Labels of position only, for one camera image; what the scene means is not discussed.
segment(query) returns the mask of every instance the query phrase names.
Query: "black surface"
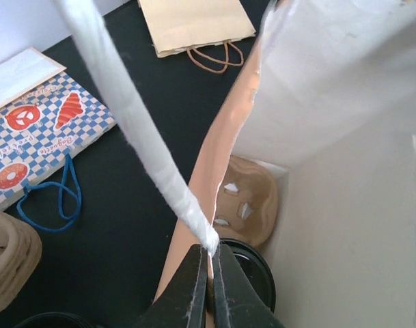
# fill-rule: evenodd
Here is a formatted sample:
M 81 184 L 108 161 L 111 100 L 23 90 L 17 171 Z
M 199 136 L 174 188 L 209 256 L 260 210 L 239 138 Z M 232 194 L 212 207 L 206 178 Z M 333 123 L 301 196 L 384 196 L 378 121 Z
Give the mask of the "black surface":
M 200 245 L 193 245 L 162 295 L 134 328 L 204 327 L 207 282 L 208 253 Z
M 259 29 L 268 0 L 242 0 Z M 206 132 L 239 69 L 217 75 L 185 54 L 158 59 L 142 12 L 130 1 L 106 17 L 115 44 L 185 180 Z M 247 58 L 254 43 L 236 44 Z M 223 47 L 205 53 L 221 57 Z M 99 97 L 71 39 L 45 52 Z M 8 309 L 0 328 L 42 312 L 71 312 L 106 328 L 129 327 L 150 306 L 176 218 L 151 183 L 135 152 L 113 128 L 74 159 L 82 187 L 79 222 L 61 234 L 40 232 L 42 260 Z M 51 180 L 60 181 L 61 170 Z M 57 189 L 35 191 L 23 206 L 38 223 L 57 226 Z M 8 213 L 18 217 L 14 206 Z
M 219 245 L 212 268 L 216 328 L 283 328 L 256 294 L 229 246 Z

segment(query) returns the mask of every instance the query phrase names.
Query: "white paper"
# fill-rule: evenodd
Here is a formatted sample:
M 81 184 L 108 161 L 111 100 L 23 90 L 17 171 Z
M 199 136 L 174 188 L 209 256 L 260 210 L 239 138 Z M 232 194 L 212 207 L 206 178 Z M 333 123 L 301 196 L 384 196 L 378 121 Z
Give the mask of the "white paper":
M 288 168 L 263 253 L 275 315 L 416 328 L 416 2 L 288 2 L 232 152 Z
M 0 65 L 0 108 L 65 67 L 29 48 Z
M 236 154 L 294 167 L 416 90 L 416 2 L 371 3 L 300 0 L 269 17 L 284 22 L 262 37 L 271 45 Z

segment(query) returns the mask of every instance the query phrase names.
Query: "black container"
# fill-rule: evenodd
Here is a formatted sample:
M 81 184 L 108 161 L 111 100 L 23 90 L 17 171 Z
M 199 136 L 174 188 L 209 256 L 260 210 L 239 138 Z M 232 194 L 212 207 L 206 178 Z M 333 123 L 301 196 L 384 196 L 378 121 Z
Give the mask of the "black container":
M 274 312 L 276 287 L 267 262 L 252 246 L 242 241 L 222 238 L 221 242 L 230 247 L 256 294 Z
M 101 328 L 94 326 L 75 314 L 48 312 L 32 316 L 15 328 Z

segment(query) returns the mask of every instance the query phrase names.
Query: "blue and white checkered box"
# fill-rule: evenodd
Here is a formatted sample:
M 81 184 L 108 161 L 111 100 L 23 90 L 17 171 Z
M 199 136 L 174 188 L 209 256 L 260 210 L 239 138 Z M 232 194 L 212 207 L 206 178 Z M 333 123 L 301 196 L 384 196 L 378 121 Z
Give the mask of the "blue and white checkered box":
M 79 95 L 83 113 L 56 129 L 61 106 L 73 92 Z M 6 115 L 27 105 L 39 109 L 40 119 L 21 131 L 12 128 Z M 25 114 L 28 117 L 23 117 L 23 121 L 17 118 L 20 123 L 36 120 L 32 114 Z M 0 189 L 0 210 L 19 199 L 26 184 L 36 185 L 44 180 L 64 164 L 68 153 L 76 155 L 114 125 L 110 111 L 65 72 L 1 108 L 0 172 L 13 163 L 22 163 L 29 170 L 17 185 Z

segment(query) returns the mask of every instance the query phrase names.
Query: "blue cord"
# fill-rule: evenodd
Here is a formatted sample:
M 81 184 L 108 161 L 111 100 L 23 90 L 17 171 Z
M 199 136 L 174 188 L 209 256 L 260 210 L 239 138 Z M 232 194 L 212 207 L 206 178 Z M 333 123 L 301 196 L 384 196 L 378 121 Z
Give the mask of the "blue cord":
M 75 184 L 76 190 L 77 190 L 77 195 L 73 191 L 69 190 L 68 187 L 65 186 L 66 185 L 66 180 L 68 178 L 68 168 L 70 169 L 72 179 L 74 180 L 74 184 Z M 43 188 L 47 188 L 47 187 L 52 187 L 52 186 L 59 187 L 59 198 L 58 198 L 59 215 L 62 217 L 62 219 L 67 221 L 66 225 L 64 225 L 61 228 L 57 228 L 57 229 L 46 228 L 46 227 L 43 227 L 42 225 L 37 224 L 36 222 L 30 220 L 30 218 L 24 213 L 23 208 L 22 208 L 23 202 L 29 197 L 29 192 L 30 191 L 37 190 L 37 189 L 43 189 Z M 68 193 L 68 195 L 72 196 L 77 202 L 76 210 L 70 216 L 67 216 L 64 213 L 64 207 L 63 207 L 64 191 L 66 191 Z M 65 230 L 67 230 L 79 218 L 81 207 L 82 207 L 82 192 L 81 192 L 81 189 L 80 189 L 79 181 L 77 180 L 77 177 L 76 177 L 76 171 L 74 170 L 74 164 L 72 163 L 72 158 L 69 154 L 67 154 L 66 158 L 65 158 L 65 166 L 64 166 L 64 172 L 62 174 L 61 183 L 50 181 L 50 182 L 41 183 L 37 186 L 30 186 L 28 184 L 24 188 L 24 197 L 16 205 L 16 209 L 18 210 L 19 215 L 23 218 L 24 221 L 26 221 L 29 225 L 31 225 L 35 229 L 39 229 L 39 230 L 46 231 L 46 232 L 63 232 Z

